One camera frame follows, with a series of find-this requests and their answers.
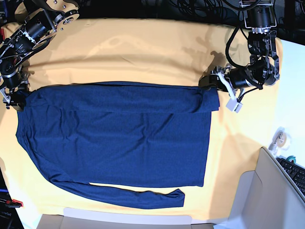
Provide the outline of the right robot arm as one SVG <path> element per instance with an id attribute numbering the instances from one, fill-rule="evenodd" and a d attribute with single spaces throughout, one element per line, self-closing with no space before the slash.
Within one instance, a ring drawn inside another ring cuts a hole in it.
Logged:
<path id="1" fill-rule="evenodd" d="M 29 94 L 29 74 L 23 64 L 44 50 L 58 31 L 79 17 L 74 0 L 33 0 L 34 11 L 11 35 L 1 35 L 0 93 L 7 109 L 23 111 Z"/>

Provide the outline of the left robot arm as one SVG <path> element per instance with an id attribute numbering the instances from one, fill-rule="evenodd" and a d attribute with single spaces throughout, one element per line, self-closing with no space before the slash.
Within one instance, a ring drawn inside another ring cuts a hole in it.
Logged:
<path id="1" fill-rule="evenodd" d="M 241 0 L 237 10 L 243 14 L 244 26 L 249 29 L 246 36 L 250 62 L 246 66 L 236 64 L 229 48 L 238 31 L 237 26 L 229 38 L 225 56 L 228 64 L 216 66 L 207 76 L 199 80 L 200 88 L 216 88 L 224 92 L 236 92 L 248 87 L 259 90 L 271 86 L 280 78 L 279 57 L 276 52 L 277 20 L 274 5 L 270 0 Z"/>

